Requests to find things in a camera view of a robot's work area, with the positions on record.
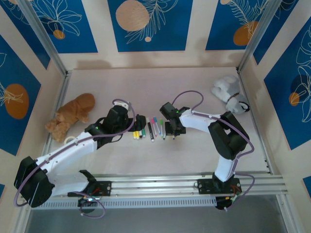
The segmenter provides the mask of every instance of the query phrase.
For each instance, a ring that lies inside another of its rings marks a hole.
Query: white stuffed animal
[[[239,79],[234,75],[228,75],[214,82],[212,93],[227,103],[226,109],[232,113],[242,114],[249,111],[247,99],[240,94]]]

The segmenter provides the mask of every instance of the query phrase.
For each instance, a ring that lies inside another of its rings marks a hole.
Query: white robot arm
[[[211,116],[220,118],[220,115],[211,115],[206,113],[200,113],[197,111],[192,111],[191,109],[186,110],[180,116],[180,122],[185,128],[194,128],[200,131],[209,133],[208,127],[211,123],[216,122],[217,120],[210,118]],[[219,156],[218,166],[215,170],[215,176],[221,181],[226,182],[233,175],[233,165],[236,158],[233,160],[226,159],[222,156]]]
[[[165,122],[167,135],[185,134],[186,128],[194,128],[211,134],[216,150],[220,155],[218,166],[213,173],[213,184],[218,192],[226,189],[234,177],[236,156],[245,149],[247,142],[222,121],[234,126],[249,139],[232,113],[211,115],[193,111],[187,107],[178,110],[169,102],[161,107],[160,112],[169,120],[169,122]]]
[[[121,135],[127,129],[134,131],[134,129],[141,130],[145,127],[144,116],[137,115],[134,124],[134,119],[129,118],[127,113],[127,106],[115,102],[106,117],[89,125],[73,141],[36,160],[31,157],[23,159],[14,182],[18,192],[31,207],[38,207],[52,196],[69,192],[89,194],[100,188],[101,183],[97,182],[86,170],[73,175],[60,174],[73,162],[111,143],[114,136]]]

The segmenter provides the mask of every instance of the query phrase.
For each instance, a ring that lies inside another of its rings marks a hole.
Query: plush toy
[[[85,93],[60,107],[55,118],[45,125],[48,132],[57,142],[65,140],[67,131],[78,120],[88,122],[88,113],[94,108],[95,99],[92,94]]]
[[[211,91],[215,96],[227,103],[225,108],[228,111],[236,114],[249,111],[247,99],[240,94],[239,79],[234,75],[217,79]]]

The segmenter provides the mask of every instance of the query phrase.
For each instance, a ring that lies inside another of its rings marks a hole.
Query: beige wall
[[[47,70],[42,66],[1,7],[0,22],[1,36],[41,83],[41,89],[17,156],[0,150],[0,183],[5,185],[0,202],[0,226],[1,232],[6,233],[9,232],[10,226],[15,223],[14,217],[17,214],[17,209],[13,206],[13,198],[16,192],[13,183],[19,163],[27,156],[34,158],[41,155],[47,137],[44,125],[54,110],[63,77],[53,62],[50,62]]]
[[[82,0],[98,53],[60,54],[67,69],[236,67],[244,50],[205,51],[219,0],[194,0],[185,51],[118,52],[107,0]]]
[[[311,175],[311,141],[294,150],[289,149],[263,80],[310,17],[310,0],[299,0],[259,65],[256,65],[252,57],[242,72],[259,131],[269,155],[284,177],[306,230],[311,229],[311,199],[302,179]]]

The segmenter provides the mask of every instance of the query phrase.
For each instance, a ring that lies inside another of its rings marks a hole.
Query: mounting plate
[[[197,183],[199,194],[233,194],[242,192],[241,183],[238,178],[233,178],[231,184],[228,185],[228,187],[223,188],[221,191],[214,186],[213,179],[198,179]]]
[[[96,181],[92,190],[88,192],[93,197],[110,197],[111,181]],[[80,197],[81,195],[75,193],[68,193],[68,197]]]

